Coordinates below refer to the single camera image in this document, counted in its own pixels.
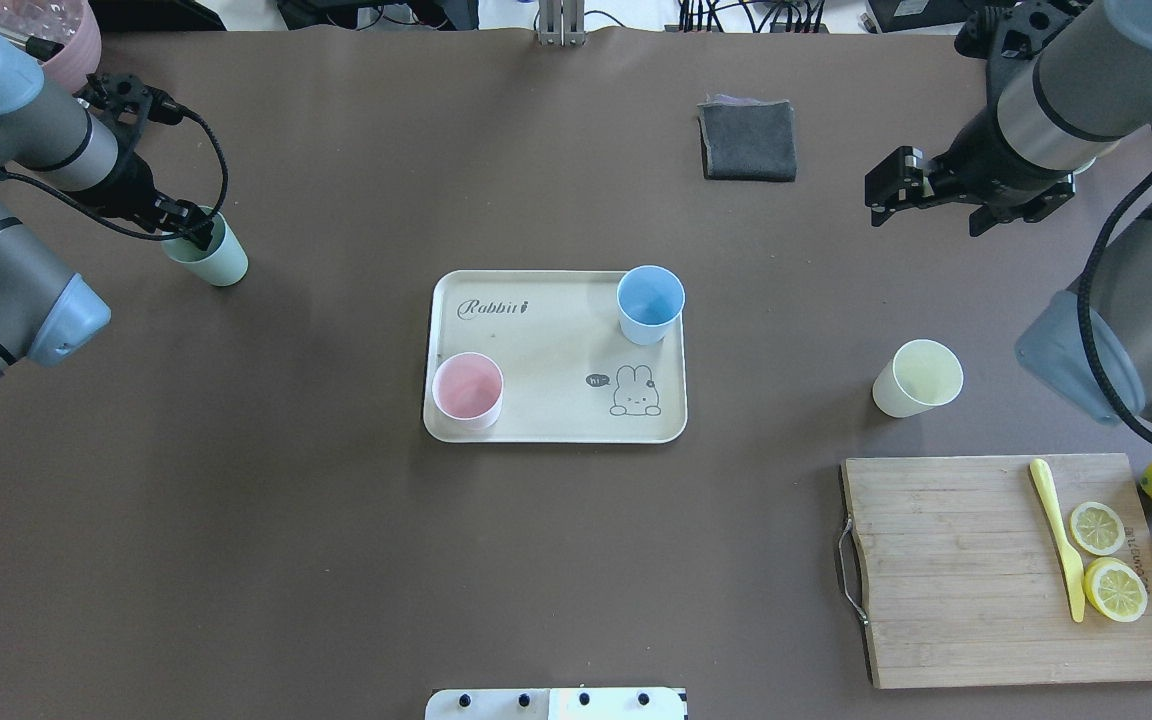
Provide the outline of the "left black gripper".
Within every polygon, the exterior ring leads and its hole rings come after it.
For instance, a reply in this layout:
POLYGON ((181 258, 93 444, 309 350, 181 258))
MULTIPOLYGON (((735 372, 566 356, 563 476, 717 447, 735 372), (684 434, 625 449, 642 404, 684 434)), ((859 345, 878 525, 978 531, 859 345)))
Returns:
POLYGON ((183 106, 131 73, 88 74, 79 97, 91 106, 92 118, 111 132, 115 156, 109 170, 97 173, 99 183, 78 191, 76 200, 100 217, 156 225, 160 236, 184 240, 198 251, 209 251, 215 210, 191 200, 173 200, 157 191, 154 174, 136 152, 147 123, 177 126, 185 118, 183 106))

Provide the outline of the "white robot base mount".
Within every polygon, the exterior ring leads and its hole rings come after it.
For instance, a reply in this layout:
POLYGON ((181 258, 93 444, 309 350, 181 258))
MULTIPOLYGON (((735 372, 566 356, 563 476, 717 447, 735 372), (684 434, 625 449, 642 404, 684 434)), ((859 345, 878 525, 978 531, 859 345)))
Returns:
POLYGON ((444 689, 425 719, 687 719, 684 689, 664 685, 444 689))

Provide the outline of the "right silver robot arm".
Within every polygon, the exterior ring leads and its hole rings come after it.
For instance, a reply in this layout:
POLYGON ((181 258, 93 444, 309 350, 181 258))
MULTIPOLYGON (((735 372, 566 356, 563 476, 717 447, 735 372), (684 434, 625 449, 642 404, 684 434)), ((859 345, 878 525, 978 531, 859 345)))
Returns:
MULTIPOLYGON (((1041 222, 1096 161, 1152 138, 1152 1, 996 3, 955 45, 986 63, 986 105, 942 152, 901 146, 867 173, 873 225, 950 202, 972 206, 973 236, 1041 222)), ((1152 168, 1015 354, 1084 414, 1152 445, 1152 168)))

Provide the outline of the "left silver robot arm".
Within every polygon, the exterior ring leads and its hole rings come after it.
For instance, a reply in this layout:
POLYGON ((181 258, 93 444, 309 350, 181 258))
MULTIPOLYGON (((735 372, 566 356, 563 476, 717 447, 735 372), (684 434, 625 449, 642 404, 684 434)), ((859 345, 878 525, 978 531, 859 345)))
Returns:
MULTIPOLYGON (((218 202, 157 190, 136 151, 147 123, 195 118, 132 74, 91 74, 86 88, 69 91, 0 35, 0 182, 26 183, 113 232, 160 242, 209 283, 230 285, 247 259, 218 202)), ((23 357, 59 364, 109 318, 82 275, 0 202, 0 378, 23 357)))

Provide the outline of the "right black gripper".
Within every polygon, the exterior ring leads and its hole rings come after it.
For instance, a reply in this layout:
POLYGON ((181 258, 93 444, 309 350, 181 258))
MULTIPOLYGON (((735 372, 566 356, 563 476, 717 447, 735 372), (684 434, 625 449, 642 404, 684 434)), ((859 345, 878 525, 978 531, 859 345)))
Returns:
POLYGON ((932 200, 965 202, 977 206, 968 223, 970 236, 978 237, 998 223, 1043 222, 1071 199, 1073 174, 1058 176, 1021 159, 1005 143, 996 108, 1011 79, 1025 76, 1074 18, 1074 1, 984 1, 969 12, 954 47, 986 61, 986 108, 937 158, 897 146, 865 174, 872 227, 882 227, 897 211, 931 209, 932 200))

